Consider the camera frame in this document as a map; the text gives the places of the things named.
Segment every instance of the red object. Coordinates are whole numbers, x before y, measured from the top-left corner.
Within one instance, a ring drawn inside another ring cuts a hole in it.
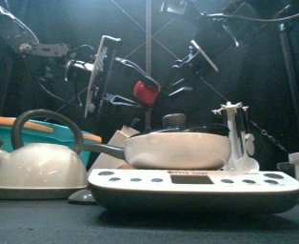
[[[141,105],[153,106],[154,98],[160,92],[160,87],[150,86],[142,81],[138,81],[133,88],[133,95],[137,97]]]

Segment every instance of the table surface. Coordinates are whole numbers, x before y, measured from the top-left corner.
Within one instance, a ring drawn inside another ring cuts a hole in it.
[[[0,243],[299,243],[299,202],[279,214],[110,213],[66,200],[0,200]]]

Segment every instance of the kettle handle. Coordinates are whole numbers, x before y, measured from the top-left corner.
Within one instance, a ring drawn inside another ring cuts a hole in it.
[[[30,110],[28,112],[24,112],[17,119],[13,122],[13,127],[12,127],[12,143],[13,143],[13,149],[18,149],[24,146],[22,143],[22,136],[21,136],[21,131],[24,124],[28,122],[29,119],[36,118],[36,117],[45,117],[54,119],[60,121],[62,124],[65,124],[72,133],[73,133],[73,139],[74,139],[74,152],[80,153],[78,145],[84,142],[84,137],[81,130],[78,126],[68,119],[64,115],[54,111],[49,110]]]

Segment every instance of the kettle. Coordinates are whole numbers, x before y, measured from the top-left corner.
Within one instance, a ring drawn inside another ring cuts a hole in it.
[[[30,118],[46,117],[65,124],[74,137],[73,150],[64,145],[30,143],[24,146],[22,126]],[[49,110],[22,113],[13,122],[13,152],[0,149],[0,198],[54,199],[68,198],[85,189],[88,176],[78,157],[77,144],[84,137],[77,125],[61,114]]]

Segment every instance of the black backdrop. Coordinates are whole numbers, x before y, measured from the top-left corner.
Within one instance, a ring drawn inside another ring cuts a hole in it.
[[[268,1],[252,2],[257,3],[260,12],[269,16],[272,9]],[[13,14],[33,30],[44,44],[62,42],[72,47],[89,44],[97,48],[101,35],[110,35],[122,39],[120,57],[145,68],[145,0],[22,0],[9,3]],[[189,41],[197,29],[186,21],[162,14],[161,3],[161,0],[152,1],[152,77],[164,83],[176,60],[188,54]],[[228,3],[229,0],[197,1],[197,6],[201,11],[214,13]],[[288,41],[299,91],[299,22],[288,30]],[[220,71],[210,73],[205,80],[232,103],[242,102],[249,106],[250,118],[258,126],[250,126],[256,137],[256,158],[264,170],[273,170],[277,162],[287,161],[287,153],[261,135],[260,129],[279,140],[289,153],[299,152],[299,124],[277,26],[262,29],[238,48],[228,47],[213,61]],[[110,92],[134,99],[132,88],[136,81],[116,73]],[[65,99],[73,97],[70,84],[56,81],[46,86]],[[190,93],[173,100],[161,94],[152,111],[152,127],[160,128],[161,116],[172,112],[185,112],[189,123],[205,124],[212,119],[210,110],[218,109],[221,104],[225,104],[224,98],[204,83],[196,84]],[[93,116],[84,118],[82,109],[62,106],[41,90],[25,71],[21,57],[9,49],[0,49],[0,115],[18,116],[21,112],[36,108],[60,111],[82,130],[101,135],[104,141],[122,124],[129,123],[134,115],[141,118],[144,116],[142,111],[117,107],[96,121]]]

